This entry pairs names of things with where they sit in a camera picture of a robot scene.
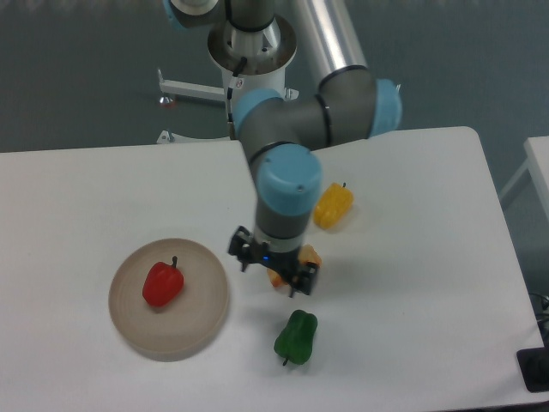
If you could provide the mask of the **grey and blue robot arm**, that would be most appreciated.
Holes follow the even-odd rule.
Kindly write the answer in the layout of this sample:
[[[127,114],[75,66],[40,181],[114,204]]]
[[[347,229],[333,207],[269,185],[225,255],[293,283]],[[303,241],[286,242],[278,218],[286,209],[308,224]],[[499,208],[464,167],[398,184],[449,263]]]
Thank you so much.
[[[170,94],[223,102],[256,187],[255,226],[236,230],[230,255],[310,294],[319,267],[299,252],[321,193],[315,151],[395,130],[402,103],[392,81],[370,72],[344,2],[293,1],[291,9],[294,22],[272,1],[164,4],[174,27],[209,27],[208,52],[223,81],[177,83]]]

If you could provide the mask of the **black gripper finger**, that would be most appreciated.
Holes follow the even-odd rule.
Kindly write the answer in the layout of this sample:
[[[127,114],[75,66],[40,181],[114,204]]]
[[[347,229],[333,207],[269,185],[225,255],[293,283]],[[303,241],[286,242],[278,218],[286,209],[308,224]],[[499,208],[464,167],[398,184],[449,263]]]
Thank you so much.
[[[242,272],[245,272],[247,267],[253,263],[252,240],[251,232],[247,228],[239,226],[232,235],[228,246],[228,254],[240,262]]]
[[[315,287],[317,275],[318,264],[312,262],[299,264],[287,281],[290,286],[289,297],[292,298],[296,293],[310,295]]]

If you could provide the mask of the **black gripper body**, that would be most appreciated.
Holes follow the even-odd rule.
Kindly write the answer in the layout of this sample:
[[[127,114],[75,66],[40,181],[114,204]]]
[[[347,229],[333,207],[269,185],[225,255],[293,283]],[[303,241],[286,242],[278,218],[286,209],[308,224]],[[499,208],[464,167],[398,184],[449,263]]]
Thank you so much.
[[[250,261],[277,272],[287,283],[301,283],[303,264],[298,255],[303,237],[277,239],[264,233],[254,233],[250,243]]]

